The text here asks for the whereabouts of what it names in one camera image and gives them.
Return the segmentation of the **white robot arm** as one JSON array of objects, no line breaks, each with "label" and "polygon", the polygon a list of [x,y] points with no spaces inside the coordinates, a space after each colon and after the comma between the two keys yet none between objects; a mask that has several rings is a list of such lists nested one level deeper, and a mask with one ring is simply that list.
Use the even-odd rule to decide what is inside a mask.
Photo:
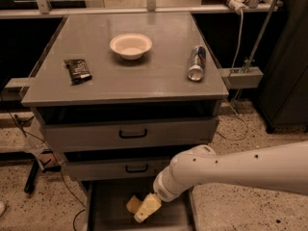
[{"label": "white robot arm", "polygon": [[208,145],[176,154],[155,178],[153,192],[134,215],[143,222],[163,202],[201,184],[222,183],[288,193],[308,193],[308,142],[217,155]]}]

